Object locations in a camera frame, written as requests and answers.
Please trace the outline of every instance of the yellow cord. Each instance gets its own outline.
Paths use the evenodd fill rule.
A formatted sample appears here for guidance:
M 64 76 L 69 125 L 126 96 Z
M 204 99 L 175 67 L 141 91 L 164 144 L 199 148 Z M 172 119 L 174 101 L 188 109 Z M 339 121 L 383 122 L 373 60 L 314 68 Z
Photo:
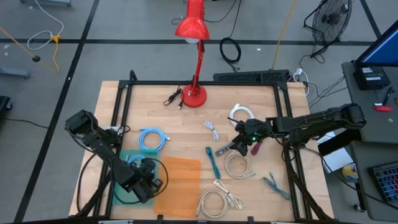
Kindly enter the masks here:
M 60 72 L 60 68 L 58 67 L 55 57 L 57 56 L 57 53 L 58 53 L 58 43 L 59 43 L 60 39 L 61 39 L 61 35 L 55 35 L 55 36 L 51 37 L 51 40 L 54 41 L 56 44 L 55 52 L 54 52 L 54 56 L 52 57 L 52 60 L 54 61 L 54 64 L 57 68 L 57 72 Z
M 0 27 L 0 30 L 6 35 L 6 36 L 8 36 L 8 38 L 10 38 L 12 41 L 14 41 L 20 48 L 22 48 L 27 54 L 29 54 L 32 58 L 34 58 L 36 55 L 34 55 L 32 52 L 30 52 L 30 51 L 28 51 L 22 44 L 20 44 L 15 38 L 13 38 L 5 29 L 3 29 L 2 27 Z M 39 63 L 43 66 L 43 67 L 45 67 L 45 68 L 47 68 L 47 69 L 49 69 L 50 71 L 54 71 L 54 69 L 50 66 L 50 65 L 47 65 L 45 62 L 43 62 L 43 61 L 39 61 Z
M 283 27 L 283 29 L 282 29 L 282 32 L 280 33 L 279 40 L 278 40 L 278 44 L 276 45 L 274 63 L 272 63 L 271 69 L 274 69 L 274 66 L 275 66 L 275 63 L 276 63 L 276 58 L 278 57 L 279 44 L 280 44 L 280 41 L 282 40 L 282 37 L 284 36 L 285 30 L 286 30 L 287 22 L 289 21 L 290 16 L 292 15 L 292 12 L 293 12 L 293 9 L 294 9 L 294 6 L 295 6 L 295 5 L 296 5 L 296 0 L 293 0 L 292 5 L 291 5 L 291 7 L 290 7 L 289 14 L 287 15 L 287 18 L 286 18 L 284 27 Z

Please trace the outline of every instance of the wooden table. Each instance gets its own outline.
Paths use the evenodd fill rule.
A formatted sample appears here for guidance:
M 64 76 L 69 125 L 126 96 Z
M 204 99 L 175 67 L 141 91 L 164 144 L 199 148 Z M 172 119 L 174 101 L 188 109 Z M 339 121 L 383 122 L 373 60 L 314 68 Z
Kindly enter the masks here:
M 100 126 L 109 126 L 113 114 L 113 107 L 116 98 L 118 82 L 103 82 L 96 105 L 95 116 Z M 288 83 L 289 96 L 294 116 L 309 114 L 307 99 L 302 83 Z M 211 146 L 213 151 L 224 146 L 232 140 L 237 132 L 226 119 L 229 112 L 236 103 L 248 107 L 257 119 L 264 120 L 265 117 L 277 116 L 275 108 L 274 91 L 268 86 L 206 86 L 208 98 L 206 103 L 199 108 L 188 108 L 183 106 L 177 109 L 180 100 L 175 100 L 171 105 L 164 106 L 166 100 L 177 86 L 175 85 L 134 85 L 132 98 L 127 117 L 127 125 L 131 131 L 126 133 L 123 142 L 123 149 L 139 149 L 138 136 L 140 127 L 158 127 L 165 134 L 171 137 L 160 151 L 159 157 L 173 156 L 187 159 L 201 160 L 201 184 L 200 193 L 205 189 L 214 188 L 215 175 L 211 162 L 205 153 L 205 147 Z M 280 91 L 280 99 L 286 116 L 283 94 Z M 246 120 L 248 115 L 238 111 L 234 116 L 236 119 Z M 218 131 L 219 141 L 213 141 L 211 131 L 202 125 L 205 121 L 213 122 Z M 145 144 L 154 147 L 159 143 L 156 134 L 149 134 Z M 318 150 L 315 141 L 307 144 L 310 149 Z M 233 179 L 224 168 L 226 155 L 216 158 L 216 163 L 221 172 L 221 180 L 227 189 L 235 195 L 245 199 L 246 206 L 243 210 L 228 208 L 226 215 L 218 220 L 245 221 L 248 216 L 253 216 L 255 221 L 294 221 L 291 201 L 283 199 L 275 193 L 262 177 L 268 177 L 269 172 L 275 176 L 275 180 L 282 190 L 289 192 L 288 177 L 285 162 L 280 158 L 282 146 L 274 139 L 267 138 L 261 145 L 256 156 L 248 153 L 252 160 L 252 171 L 256 175 L 249 179 Z M 301 151 L 302 164 L 304 168 L 307 189 L 317 201 L 326 214 L 333 217 L 328 189 L 321 164 L 321 159 L 314 153 Z M 91 156 L 86 152 L 82 166 Z M 81 186 L 81 206 L 83 206 L 98 186 L 102 161 L 95 157 L 88 165 Z M 231 162 L 233 170 L 242 171 L 246 168 L 243 160 L 234 159 Z M 103 203 L 100 214 L 104 213 L 105 201 L 108 190 L 104 191 Z M 218 213 L 221 209 L 221 199 L 214 196 L 206 201 L 206 208 L 209 213 Z M 304 218 L 303 206 L 300 204 L 300 214 Z M 76 214 L 76 191 L 70 209 L 70 214 Z M 145 219 L 154 220 L 157 218 L 151 207 L 131 207 L 113 205 L 111 218 L 113 219 Z M 186 220 L 179 217 L 164 217 L 165 220 Z M 202 213 L 197 217 L 199 220 L 209 220 Z

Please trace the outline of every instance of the orange placemat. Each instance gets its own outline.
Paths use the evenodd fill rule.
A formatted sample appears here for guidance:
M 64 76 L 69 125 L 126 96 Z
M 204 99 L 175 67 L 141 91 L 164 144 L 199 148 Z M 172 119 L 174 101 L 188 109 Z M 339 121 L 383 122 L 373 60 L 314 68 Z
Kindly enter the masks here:
M 200 161 L 166 156 L 162 162 L 169 174 L 169 184 L 155 198 L 155 213 L 194 218 L 199 200 Z M 165 171 L 159 170 L 160 179 L 165 180 Z

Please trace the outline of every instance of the black fan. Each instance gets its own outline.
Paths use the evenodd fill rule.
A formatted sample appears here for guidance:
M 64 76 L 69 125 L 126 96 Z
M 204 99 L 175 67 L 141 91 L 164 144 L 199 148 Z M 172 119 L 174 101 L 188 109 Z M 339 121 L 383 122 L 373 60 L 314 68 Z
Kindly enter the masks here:
M 305 18 L 304 27 L 310 28 L 315 43 L 323 46 L 322 49 L 312 53 L 311 57 L 324 52 L 330 45 L 340 41 L 351 17 L 352 6 L 352 0 L 323 0 Z M 312 27 L 310 27 L 306 21 L 314 13 Z

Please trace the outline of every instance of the lamp base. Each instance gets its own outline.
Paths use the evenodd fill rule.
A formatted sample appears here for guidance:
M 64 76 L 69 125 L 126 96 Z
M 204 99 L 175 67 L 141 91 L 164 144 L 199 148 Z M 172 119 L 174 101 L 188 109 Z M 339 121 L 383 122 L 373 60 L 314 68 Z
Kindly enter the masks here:
M 189 95 L 189 90 L 192 88 L 192 84 L 185 86 L 182 89 L 181 100 L 184 102 L 185 105 L 196 108 L 203 105 L 206 101 L 206 90 L 203 86 L 199 86 L 200 91 L 196 95 Z

